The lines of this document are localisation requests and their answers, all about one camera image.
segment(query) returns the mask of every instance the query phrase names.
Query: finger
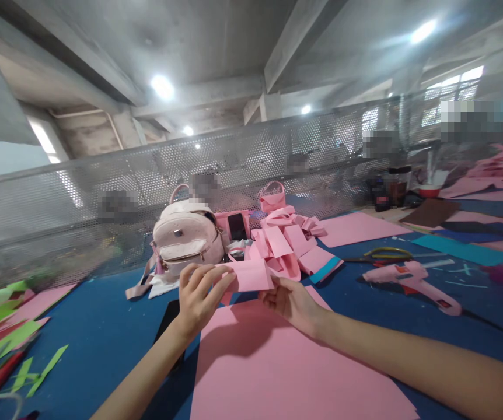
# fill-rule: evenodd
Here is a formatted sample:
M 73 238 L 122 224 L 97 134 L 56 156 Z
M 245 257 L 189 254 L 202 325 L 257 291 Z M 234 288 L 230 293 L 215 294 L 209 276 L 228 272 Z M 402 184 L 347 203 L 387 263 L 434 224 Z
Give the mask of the finger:
M 189 284 L 189 277 L 191 277 L 191 273 L 199 268 L 199 264 L 192 263 L 185 267 L 180 273 L 180 289 L 183 290 Z
M 230 283 L 232 283 L 235 278 L 236 273 L 234 272 L 228 273 L 221 278 L 205 298 L 205 305 L 217 307 L 224 296 L 226 289 L 228 289 L 228 286 L 230 286 Z
M 219 281 L 224 273 L 232 271 L 233 269 L 227 265 L 219 265 L 218 267 L 213 268 L 203 276 L 203 279 L 197 286 L 196 291 L 205 298 L 207 292 L 211 289 L 211 286 Z
M 212 264 L 207 264 L 207 265 L 202 265 L 199 268 L 197 268 L 194 272 L 193 275 L 191 276 L 189 280 L 189 284 L 187 285 L 187 289 L 194 291 L 197 289 L 199 284 L 201 283 L 203 277 L 212 269 L 214 269 L 215 266 Z

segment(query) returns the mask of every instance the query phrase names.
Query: concrete ceiling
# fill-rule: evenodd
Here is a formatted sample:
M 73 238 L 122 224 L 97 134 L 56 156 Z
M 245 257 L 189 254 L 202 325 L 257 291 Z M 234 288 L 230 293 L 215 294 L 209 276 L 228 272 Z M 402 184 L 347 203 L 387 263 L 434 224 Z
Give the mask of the concrete ceiling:
M 243 124 L 265 91 L 282 93 L 284 117 L 380 95 L 414 64 L 436 77 L 472 61 L 459 44 L 503 27 L 503 0 L 0 0 L 0 15 L 35 41 L 8 42 L 43 70 L 36 77 L 0 51 L 19 99 L 110 113 L 123 102 L 175 138 L 187 124 Z M 430 19 L 437 31 L 413 47 L 411 33 Z M 5 30 L 0 38 L 15 38 Z M 171 103 L 149 87 L 157 74 L 176 88 Z

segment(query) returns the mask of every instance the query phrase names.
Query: pink backpack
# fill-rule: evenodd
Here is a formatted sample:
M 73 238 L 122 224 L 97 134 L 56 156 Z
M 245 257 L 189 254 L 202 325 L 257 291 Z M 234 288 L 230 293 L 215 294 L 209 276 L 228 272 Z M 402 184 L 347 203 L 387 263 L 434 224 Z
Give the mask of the pink backpack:
M 164 209 L 154 225 L 151 246 L 153 256 L 137 286 L 125 292 L 127 299 L 144 295 L 151 287 L 145 277 L 156 263 L 154 274 L 168 271 L 178 276 L 191 263 L 218 264 L 225 255 L 222 236 L 216 226 L 216 217 L 203 203 L 189 199 L 174 202 L 176 194 L 187 184 L 178 186 L 170 197 L 170 205 Z

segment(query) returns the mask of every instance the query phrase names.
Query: backpack strap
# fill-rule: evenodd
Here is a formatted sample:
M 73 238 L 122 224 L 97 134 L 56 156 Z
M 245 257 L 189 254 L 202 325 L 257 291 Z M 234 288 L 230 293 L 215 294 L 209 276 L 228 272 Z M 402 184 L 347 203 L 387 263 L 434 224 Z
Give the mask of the backpack strap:
M 145 272 L 142 274 L 141 280 L 139 280 L 135 287 L 132 287 L 125 291 L 125 296 L 128 300 L 143 296 L 145 293 L 147 293 L 148 289 L 152 287 L 148 280 L 153 266 L 156 267 L 154 269 L 154 275 L 164 274 L 164 269 L 160 260 L 160 252 L 156 248 L 154 241 L 151 242 L 151 247 L 154 252 L 152 253 L 152 257 L 150 257 L 148 262 L 146 263 Z

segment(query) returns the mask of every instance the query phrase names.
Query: scissors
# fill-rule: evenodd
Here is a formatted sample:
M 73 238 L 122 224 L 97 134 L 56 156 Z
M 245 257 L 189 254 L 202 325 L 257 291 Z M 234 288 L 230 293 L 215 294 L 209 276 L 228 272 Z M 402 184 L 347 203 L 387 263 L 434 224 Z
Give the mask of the scissors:
M 395 253 L 395 254 L 378 254 L 381 252 Z M 360 258 L 343 258 L 345 263 L 368 263 L 374 265 L 374 267 L 384 267 L 388 264 L 404 263 L 405 261 L 411 261 L 413 255 L 409 251 L 405 251 L 399 248 L 376 248 L 372 251 L 368 251 Z

